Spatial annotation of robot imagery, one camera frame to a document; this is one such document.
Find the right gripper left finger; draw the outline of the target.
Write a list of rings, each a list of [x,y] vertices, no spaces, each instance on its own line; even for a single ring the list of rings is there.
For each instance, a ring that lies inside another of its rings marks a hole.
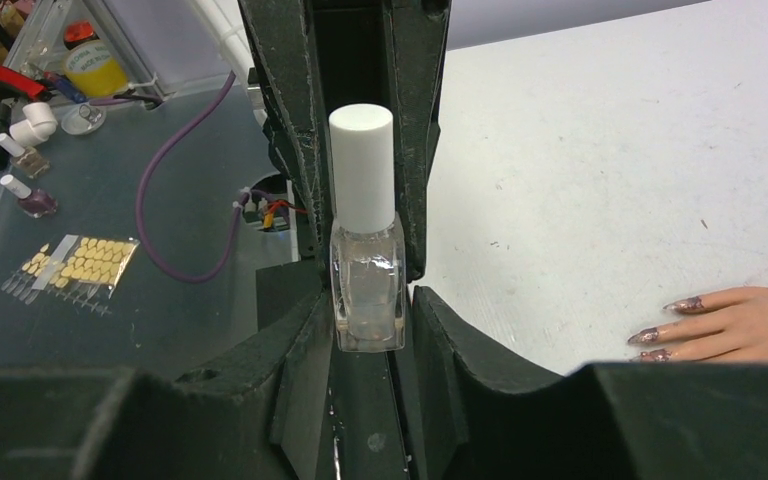
[[[329,298],[168,381],[134,368],[0,368],[0,479],[313,479]]]

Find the white pipe elbow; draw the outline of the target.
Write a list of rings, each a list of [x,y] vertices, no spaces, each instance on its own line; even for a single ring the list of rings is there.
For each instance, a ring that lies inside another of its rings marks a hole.
[[[58,121],[44,102],[33,102],[22,107],[24,119],[9,127],[10,136],[23,147],[36,147],[56,132]]]

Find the yellow tape roll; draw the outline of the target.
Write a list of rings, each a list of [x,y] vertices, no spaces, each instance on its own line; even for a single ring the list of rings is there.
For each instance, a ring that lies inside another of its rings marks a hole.
[[[62,41],[68,50],[62,60],[63,72],[78,90],[90,98],[100,98],[126,89],[125,71],[88,21],[68,24]]]

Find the red handled pliers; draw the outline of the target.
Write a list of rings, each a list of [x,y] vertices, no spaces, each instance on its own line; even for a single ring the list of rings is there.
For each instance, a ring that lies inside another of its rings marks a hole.
[[[21,98],[30,102],[47,102],[52,98],[52,94],[45,85],[0,65],[0,98]]]

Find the purple nail polish bottle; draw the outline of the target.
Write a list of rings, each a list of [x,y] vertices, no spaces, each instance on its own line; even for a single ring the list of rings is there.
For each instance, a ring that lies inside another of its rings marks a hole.
[[[32,189],[12,174],[3,175],[0,185],[16,197],[18,206],[32,218],[53,215],[58,209],[58,202],[50,194]]]

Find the clear nail polish bottle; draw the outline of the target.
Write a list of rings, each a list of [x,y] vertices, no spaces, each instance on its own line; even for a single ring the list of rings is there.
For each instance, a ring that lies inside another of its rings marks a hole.
[[[402,349],[407,274],[400,219],[374,233],[353,233],[335,222],[329,267],[339,349],[355,353]]]

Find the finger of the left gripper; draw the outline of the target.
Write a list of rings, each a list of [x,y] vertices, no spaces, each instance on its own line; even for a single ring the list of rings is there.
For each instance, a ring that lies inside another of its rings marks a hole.
[[[389,106],[395,120],[396,206],[409,281],[425,274],[427,186],[441,128],[449,1],[386,1],[383,26]]]
[[[270,158],[307,210],[320,276],[328,276],[332,199],[326,109],[311,1],[239,2],[267,112]]]

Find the beige nail polish bottle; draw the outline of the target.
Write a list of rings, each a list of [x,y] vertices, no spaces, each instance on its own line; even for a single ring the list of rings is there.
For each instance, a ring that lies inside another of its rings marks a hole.
[[[0,147],[11,156],[11,163],[26,177],[37,179],[47,173],[51,163],[34,147],[24,147],[7,133],[0,133]]]

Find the fake nail tips sheet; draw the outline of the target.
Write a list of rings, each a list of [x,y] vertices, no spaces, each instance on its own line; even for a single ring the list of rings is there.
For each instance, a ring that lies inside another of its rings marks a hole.
[[[140,246],[135,238],[66,234],[46,243],[1,284],[1,291],[26,305],[50,296],[99,316]]]

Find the mannequin practice hand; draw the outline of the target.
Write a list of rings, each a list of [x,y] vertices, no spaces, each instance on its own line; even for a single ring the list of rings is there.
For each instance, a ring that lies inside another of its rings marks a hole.
[[[676,320],[627,340],[641,348],[637,361],[768,363],[768,288],[730,288],[663,309]]]

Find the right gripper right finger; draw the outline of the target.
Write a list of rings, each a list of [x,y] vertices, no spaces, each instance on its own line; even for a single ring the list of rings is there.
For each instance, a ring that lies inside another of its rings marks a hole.
[[[555,374],[414,290],[433,479],[768,479],[768,366],[595,363]]]

